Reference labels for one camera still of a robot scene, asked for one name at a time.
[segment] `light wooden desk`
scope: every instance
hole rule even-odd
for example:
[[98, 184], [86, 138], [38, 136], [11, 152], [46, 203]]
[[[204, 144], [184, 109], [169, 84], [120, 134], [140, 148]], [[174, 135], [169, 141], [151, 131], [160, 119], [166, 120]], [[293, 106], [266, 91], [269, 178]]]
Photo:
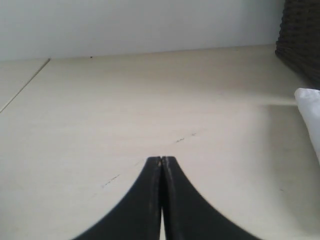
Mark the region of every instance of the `light wooden desk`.
[[274, 48], [51, 60], [0, 114], [0, 239], [70, 239], [148, 156], [173, 155], [249, 232], [318, 240], [320, 166], [293, 96], [304, 85]]

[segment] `white cloth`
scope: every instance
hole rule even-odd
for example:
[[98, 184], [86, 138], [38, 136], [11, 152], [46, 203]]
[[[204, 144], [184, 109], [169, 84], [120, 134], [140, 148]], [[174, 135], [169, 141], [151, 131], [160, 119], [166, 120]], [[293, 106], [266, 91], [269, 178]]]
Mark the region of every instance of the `white cloth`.
[[294, 96], [320, 161], [320, 91], [299, 88], [295, 91]]

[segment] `dark wicker basket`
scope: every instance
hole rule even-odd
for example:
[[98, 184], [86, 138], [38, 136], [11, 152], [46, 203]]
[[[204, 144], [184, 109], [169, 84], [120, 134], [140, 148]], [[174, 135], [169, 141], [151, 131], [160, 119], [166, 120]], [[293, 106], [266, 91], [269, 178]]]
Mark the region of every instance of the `dark wicker basket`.
[[320, 0], [286, 0], [276, 55], [320, 88]]

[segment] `wicker texture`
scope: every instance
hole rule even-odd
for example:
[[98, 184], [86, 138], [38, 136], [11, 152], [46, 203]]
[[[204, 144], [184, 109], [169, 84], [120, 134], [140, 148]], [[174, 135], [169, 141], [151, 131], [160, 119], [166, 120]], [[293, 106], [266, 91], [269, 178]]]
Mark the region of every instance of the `wicker texture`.
[[286, 0], [276, 55], [320, 88], [320, 0]]

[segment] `white wall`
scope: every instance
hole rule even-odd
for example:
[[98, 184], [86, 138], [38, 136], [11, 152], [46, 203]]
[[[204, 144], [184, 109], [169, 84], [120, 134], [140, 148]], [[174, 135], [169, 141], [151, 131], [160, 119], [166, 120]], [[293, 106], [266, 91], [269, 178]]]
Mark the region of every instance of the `white wall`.
[[284, 0], [0, 0], [0, 60], [274, 43]]

